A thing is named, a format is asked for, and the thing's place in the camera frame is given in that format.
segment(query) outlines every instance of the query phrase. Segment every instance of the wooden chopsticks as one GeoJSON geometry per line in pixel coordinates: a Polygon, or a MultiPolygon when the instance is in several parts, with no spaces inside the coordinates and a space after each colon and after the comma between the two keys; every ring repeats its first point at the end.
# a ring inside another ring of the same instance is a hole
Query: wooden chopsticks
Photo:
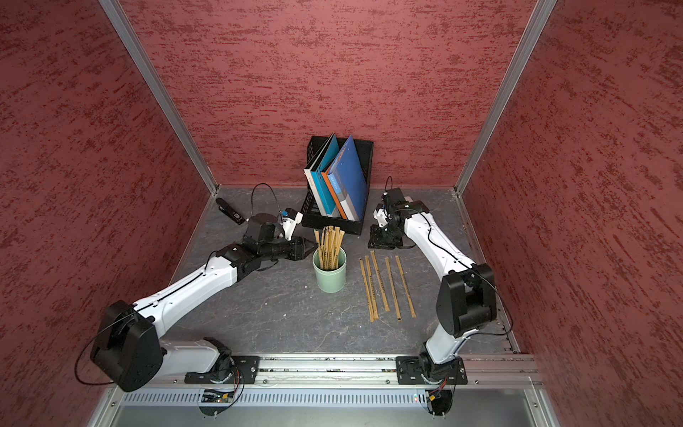
{"type": "Polygon", "coordinates": [[[318,258],[320,269],[333,271],[339,268],[339,251],[342,248],[344,231],[339,227],[328,225],[322,229],[322,238],[316,230],[316,242],[318,242],[318,258]]]}
{"type": "MultiPolygon", "coordinates": [[[[363,258],[359,258],[358,261],[361,264],[361,274],[363,275],[363,282],[365,283],[365,296],[367,298],[367,310],[370,313],[370,322],[374,322],[380,318],[379,311],[377,310],[377,304],[379,300],[380,293],[382,295],[383,303],[385,305],[385,311],[390,311],[389,304],[387,301],[386,293],[384,290],[384,284],[382,282],[382,276],[380,275],[380,269],[377,263],[377,259],[374,251],[370,251],[370,256],[365,256],[365,262],[363,258]],[[372,264],[374,264],[375,272],[377,274],[376,281],[379,284],[379,289],[375,291],[375,286],[372,283],[372,269],[370,267],[370,258],[372,258],[372,264]]],[[[387,274],[389,276],[389,285],[391,286],[391,296],[393,297],[393,306],[396,310],[396,319],[402,320],[401,309],[398,306],[398,295],[396,294],[396,287],[393,283],[393,275],[391,274],[391,263],[389,257],[385,257],[385,263],[387,264],[387,274]]],[[[406,297],[408,297],[408,306],[410,307],[410,315],[416,318],[415,308],[413,307],[413,300],[410,297],[410,292],[408,291],[408,284],[406,283],[406,275],[403,271],[403,266],[401,265],[401,259],[396,256],[396,264],[398,265],[398,271],[401,275],[401,280],[403,281],[403,289],[406,291],[406,297]]]]}

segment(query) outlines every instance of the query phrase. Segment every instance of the vent grille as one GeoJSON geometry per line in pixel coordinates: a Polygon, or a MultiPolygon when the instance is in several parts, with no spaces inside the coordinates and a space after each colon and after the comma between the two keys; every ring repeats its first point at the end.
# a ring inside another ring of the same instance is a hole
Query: vent grille
{"type": "Polygon", "coordinates": [[[201,390],[151,389],[124,394],[126,406],[176,406],[196,407],[201,390]]]}
{"type": "Polygon", "coordinates": [[[410,407],[424,390],[247,390],[235,404],[260,407],[410,407]]]}
{"type": "MultiPolygon", "coordinates": [[[[223,406],[201,403],[202,389],[151,389],[124,395],[125,406],[223,406]]],[[[424,389],[324,390],[246,389],[235,406],[241,407],[415,407],[426,405],[424,389]]]]}

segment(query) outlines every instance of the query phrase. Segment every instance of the red textured wall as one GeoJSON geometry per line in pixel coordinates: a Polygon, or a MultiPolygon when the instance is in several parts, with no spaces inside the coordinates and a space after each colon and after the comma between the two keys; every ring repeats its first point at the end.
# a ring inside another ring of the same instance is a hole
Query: red textured wall
{"type": "Polygon", "coordinates": [[[122,0],[221,184],[302,184],[311,135],[454,185],[535,0],[122,0]]]}
{"type": "Polygon", "coordinates": [[[208,191],[97,0],[4,1],[0,70],[0,425],[79,426],[76,354],[168,284],[208,191]]]}
{"type": "Polygon", "coordinates": [[[466,190],[563,426],[683,425],[682,18],[559,1],[466,190]]]}

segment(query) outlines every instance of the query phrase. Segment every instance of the wire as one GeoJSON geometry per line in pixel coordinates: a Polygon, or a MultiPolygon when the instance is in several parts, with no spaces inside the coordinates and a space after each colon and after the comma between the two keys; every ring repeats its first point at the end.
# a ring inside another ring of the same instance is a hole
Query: wire
{"type": "MultiPolygon", "coordinates": [[[[240,378],[245,378],[245,376],[244,376],[244,374],[242,373],[242,371],[240,371],[240,368],[238,368],[237,366],[235,366],[235,369],[237,369],[237,375],[238,375],[238,377],[237,377],[237,378],[238,378],[237,387],[239,387],[239,386],[240,386],[240,382],[239,382],[240,378]]],[[[245,379],[245,380],[242,382],[242,391],[240,391],[240,395],[237,396],[236,398],[234,398],[234,399],[232,400],[232,402],[230,402],[230,404],[229,404],[225,409],[230,408],[232,405],[236,404],[238,400],[240,400],[240,398],[242,397],[242,394],[245,392],[245,385],[246,385],[246,384],[247,384],[247,380],[245,379]]]]}
{"type": "Polygon", "coordinates": [[[280,209],[280,202],[277,201],[277,196],[275,195],[275,191],[273,188],[266,184],[265,182],[260,182],[254,186],[254,188],[251,189],[251,211],[249,212],[249,218],[251,219],[251,216],[254,213],[254,190],[256,190],[256,187],[260,185],[265,185],[270,189],[270,192],[273,193],[273,197],[275,198],[275,203],[277,204],[277,216],[280,218],[280,222],[282,222],[282,209],[280,209]]]}
{"type": "MultiPolygon", "coordinates": [[[[190,283],[194,282],[195,280],[199,279],[199,277],[201,277],[202,275],[205,275],[205,274],[206,274],[206,269],[207,269],[207,267],[208,267],[208,265],[209,265],[209,261],[211,261],[211,256],[212,256],[213,254],[217,253],[217,252],[218,252],[218,251],[212,251],[211,253],[209,253],[209,258],[207,258],[206,263],[204,264],[204,271],[203,271],[203,272],[201,272],[200,274],[194,276],[194,278],[192,278],[192,280],[188,281],[187,283],[185,283],[185,284],[182,285],[182,286],[179,286],[178,289],[174,289],[172,292],[170,292],[170,293],[167,294],[167,295],[164,295],[163,297],[161,297],[159,300],[157,300],[157,301],[155,301],[155,302],[163,301],[164,299],[166,299],[166,298],[170,297],[171,295],[175,294],[177,291],[183,289],[185,286],[187,286],[187,285],[189,285],[190,283]]],[[[144,310],[145,308],[151,307],[153,304],[154,304],[154,303],[149,303],[149,304],[147,304],[146,306],[142,307],[141,309],[133,310],[132,313],[129,313],[129,314],[123,316],[122,318],[118,319],[118,320],[114,320],[109,326],[107,326],[107,327],[105,327],[105,328],[102,328],[102,330],[100,330],[99,332],[97,332],[97,333],[95,334],[95,336],[94,336],[90,341],[87,342],[87,344],[83,347],[83,350],[81,350],[81,352],[79,353],[79,356],[76,358],[76,362],[74,363],[74,377],[76,378],[76,381],[78,381],[80,384],[83,384],[83,385],[110,385],[110,384],[114,384],[114,381],[109,381],[108,383],[90,383],[90,382],[88,382],[88,381],[83,381],[83,380],[81,379],[81,377],[79,376],[79,362],[81,361],[81,358],[83,357],[83,353],[85,353],[85,351],[86,351],[87,348],[90,346],[90,344],[92,344],[95,340],[97,340],[97,337],[100,336],[100,334],[101,334],[102,332],[105,332],[107,329],[109,329],[109,328],[111,328],[112,326],[116,325],[118,322],[121,322],[122,320],[125,320],[125,319],[127,319],[127,318],[129,318],[129,317],[135,315],[135,314],[138,313],[138,312],[141,312],[141,311],[144,310]]]]}
{"type": "Polygon", "coordinates": [[[419,213],[419,214],[424,218],[424,220],[427,221],[427,224],[429,225],[429,232],[427,232],[427,240],[429,241],[429,243],[431,243],[432,245],[438,247],[439,249],[441,249],[441,250],[444,251],[445,253],[449,254],[455,261],[461,263],[465,268],[471,270],[472,273],[476,274],[481,280],[485,281],[485,282],[491,287],[491,289],[493,289],[493,292],[495,292],[495,294],[498,296],[498,298],[501,300],[501,304],[503,305],[503,310],[505,311],[505,313],[507,314],[507,316],[508,316],[508,318],[509,318],[509,320],[510,320],[510,328],[509,328],[508,330],[505,330],[505,327],[503,327],[503,332],[502,332],[502,333],[475,332],[475,333],[473,333],[472,335],[470,335],[470,337],[472,337],[472,336],[474,336],[474,335],[493,335],[493,336],[497,336],[497,337],[505,337],[505,336],[508,336],[508,334],[510,334],[510,332],[512,332],[512,328],[513,328],[513,326],[514,326],[514,319],[512,318],[512,315],[510,314],[510,311],[507,309],[507,305],[505,304],[505,300],[504,300],[503,297],[498,293],[498,290],[496,289],[496,287],[493,286],[493,284],[492,284],[491,282],[489,282],[484,276],[482,276],[476,269],[474,269],[474,267],[468,266],[468,265],[465,264],[463,261],[461,261],[458,257],[456,257],[454,254],[452,254],[450,251],[448,251],[446,248],[437,245],[437,244],[431,239],[430,235],[431,235],[431,233],[432,233],[432,223],[429,222],[429,219],[427,219],[427,217],[425,217],[424,214],[423,214],[422,212],[420,212],[420,211],[418,211],[418,210],[415,210],[415,209],[410,209],[410,208],[401,208],[401,209],[397,209],[397,211],[399,211],[399,210],[411,210],[411,211],[413,211],[413,212],[419,213]]]}
{"type": "Polygon", "coordinates": [[[441,385],[440,385],[438,388],[433,389],[432,391],[430,391],[429,394],[435,394],[436,392],[438,392],[438,396],[441,397],[441,390],[443,390],[443,386],[446,385],[446,380],[447,380],[447,379],[448,379],[448,377],[444,378],[444,379],[443,379],[443,382],[441,383],[441,385]]]}
{"type": "MultiPolygon", "coordinates": [[[[145,308],[147,308],[147,307],[149,307],[149,306],[151,306],[151,305],[152,305],[152,304],[147,304],[145,307],[142,307],[140,310],[144,310],[145,308]]],[[[76,358],[76,363],[74,363],[74,376],[76,377],[76,381],[78,381],[79,383],[81,383],[81,384],[83,384],[83,385],[110,385],[110,384],[114,384],[113,381],[109,381],[108,383],[89,383],[89,382],[87,382],[87,381],[83,381],[83,380],[81,379],[81,377],[79,376],[79,362],[81,361],[81,358],[83,357],[83,353],[85,353],[85,351],[86,351],[87,348],[90,346],[90,344],[92,344],[93,341],[95,341],[95,340],[97,339],[97,337],[98,337],[102,332],[104,332],[104,331],[106,331],[107,329],[111,328],[112,326],[116,325],[116,324],[117,324],[118,322],[120,322],[121,320],[124,320],[124,319],[127,319],[127,318],[131,317],[132,315],[136,314],[136,313],[137,313],[138,311],[140,311],[140,310],[133,311],[133,313],[127,314],[127,315],[123,316],[122,318],[120,318],[120,319],[118,319],[118,320],[114,320],[114,322],[112,322],[112,323],[111,323],[109,326],[107,326],[106,328],[103,328],[101,331],[97,332],[97,333],[95,334],[95,336],[94,336],[90,341],[87,342],[87,344],[83,347],[83,350],[81,350],[81,352],[79,353],[79,356],[76,358]]]]}
{"type": "Polygon", "coordinates": [[[264,268],[259,268],[259,269],[256,270],[256,271],[265,271],[265,270],[268,270],[268,269],[270,269],[270,268],[276,266],[278,261],[279,261],[279,260],[275,260],[275,262],[273,262],[271,265],[269,265],[269,266],[267,266],[267,267],[264,267],[264,268]]]}
{"type": "Polygon", "coordinates": [[[453,384],[453,389],[451,390],[451,400],[448,403],[448,407],[446,408],[446,410],[443,411],[444,414],[448,413],[451,410],[451,408],[453,407],[453,398],[455,397],[455,395],[456,395],[456,385],[453,384]]]}
{"type": "Polygon", "coordinates": [[[233,393],[233,396],[234,396],[234,393],[240,387],[240,382],[242,380],[239,369],[237,372],[233,371],[233,369],[235,369],[235,368],[237,368],[237,366],[231,366],[229,368],[226,368],[226,369],[230,369],[230,371],[232,373],[232,391],[221,391],[221,390],[217,390],[217,389],[204,389],[204,391],[202,392],[202,395],[213,394],[213,395],[218,396],[218,399],[225,398],[225,395],[229,394],[229,393],[233,393]]]}

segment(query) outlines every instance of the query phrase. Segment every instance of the aluminum frame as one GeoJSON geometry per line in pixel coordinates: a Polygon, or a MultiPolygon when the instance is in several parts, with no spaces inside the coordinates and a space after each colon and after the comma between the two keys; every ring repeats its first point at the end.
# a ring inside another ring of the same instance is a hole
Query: aluminum frame
{"type": "MultiPolygon", "coordinates": [[[[470,245],[470,249],[472,250],[472,260],[476,262],[477,264],[483,264],[486,262],[486,257],[484,257],[484,252],[482,251],[482,247],[479,245],[479,239],[477,239],[477,233],[474,230],[474,227],[472,226],[472,221],[470,220],[469,213],[467,212],[467,208],[465,207],[464,200],[462,199],[462,195],[456,193],[456,190],[454,189],[453,191],[453,199],[456,203],[456,209],[458,210],[458,214],[460,215],[460,219],[462,220],[462,223],[464,224],[465,227],[465,234],[467,235],[467,242],[470,245]]],[[[500,320],[503,323],[503,326],[505,327],[506,330],[510,330],[510,319],[507,316],[507,312],[503,309],[503,304],[501,303],[500,297],[496,296],[497,304],[498,307],[501,308],[499,310],[499,313],[502,314],[500,316],[500,320]]],[[[510,331],[508,333],[508,339],[510,341],[510,346],[512,347],[512,350],[515,353],[520,352],[520,347],[519,344],[517,343],[517,339],[514,336],[514,332],[510,331]]]]}
{"type": "Polygon", "coordinates": [[[142,47],[142,43],[140,43],[140,39],[135,34],[135,30],[130,24],[121,3],[119,3],[118,0],[100,0],[100,5],[107,14],[111,24],[114,26],[114,30],[116,30],[116,33],[124,43],[126,50],[128,50],[128,54],[135,62],[138,70],[140,70],[145,82],[147,82],[147,85],[150,87],[152,94],[159,103],[166,118],[169,120],[171,127],[173,127],[173,130],[176,132],[187,155],[190,156],[190,160],[192,160],[195,168],[197,168],[201,179],[204,180],[204,184],[206,184],[209,192],[211,192],[212,195],[215,195],[218,191],[218,182],[216,182],[216,179],[211,173],[211,169],[209,169],[199,148],[197,148],[197,144],[192,138],[192,134],[190,134],[189,129],[185,126],[185,122],[183,122],[180,112],[173,103],[173,99],[161,82],[150,57],[142,47]]]}
{"type": "Polygon", "coordinates": [[[197,221],[197,224],[195,225],[195,229],[192,230],[190,240],[188,240],[187,245],[185,245],[185,249],[183,250],[182,255],[180,256],[180,260],[176,264],[176,269],[173,272],[173,275],[171,276],[171,281],[169,282],[168,286],[182,279],[182,276],[179,276],[180,266],[184,265],[185,260],[187,259],[187,257],[190,256],[190,248],[192,247],[194,242],[199,238],[199,234],[197,233],[197,231],[201,230],[204,227],[204,224],[206,224],[206,219],[209,217],[211,210],[214,208],[214,205],[216,204],[216,198],[218,198],[218,192],[209,194],[209,198],[206,201],[204,210],[201,212],[201,216],[199,217],[199,221],[197,221]]]}
{"type": "MultiPolygon", "coordinates": [[[[395,358],[402,355],[377,355],[353,353],[265,353],[261,357],[259,371],[255,384],[247,385],[251,394],[272,392],[346,395],[348,390],[357,394],[370,390],[380,393],[395,391],[397,394],[406,392],[419,394],[437,385],[399,385],[396,379],[395,358]]],[[[533,355],[461,355],[469,383],[459,385],[458,389],[521,389],[524,390],[529,411],[537,427],[554,427],[557,422],[552,407],[548,403],[544,384],[540,378],[538,367],[533,355]]],[[[147,391],[149,396],[159,394],[200,393],[203,388],[197,384],[185,384],[181,376],[166,376],[150,381],[138,391],[147,391]]],[[[125,393],[118,387],[110,388],[100,402],[89,427],[110,426],[118,409],[127,405],[125,393]]],[[[397,402],[389,400],[391,406],[397,402]]],[[[137,402],[131,400],[130,405],[151,404],[154,406],[176,406],[177,399],[166,396],[157,398],[153,402],[137,402]]]]}
{"type": "Polygon", "coordinates": [[[491,110],[489,110],[488,115],[486,116],[482,131],[479,133],[479,137],[477,137],[477,141],[475,141],[474,146],[472,147],[472,151],[465,162],[465,166],[462,168],[462,173],[456,183],[456,193],[458,195],[464,193],[470,178],[472,178],[474,170],[481,160],[482,154],[498,124],[498,120],[501,118],[501,115],[503,115],[505,106],[507,105],[512,92],[514,92],[514,88],[517,86],[517,82],[522,75],[522,71],[524,71],[524,67],[529,61],[533,48],[536,46],[536,42],[543,32],[543,28],[548,22],[548,17],[550,17],[550,13],[553,11],[556,1],[557,0],[538,0],[534,6],[527,27],[522,34],[522,38],[517,45],[514,55],[512,55],[510,65],[507,67],[507,72],[503,77],[496,98],[491,105],[491,110]]]}

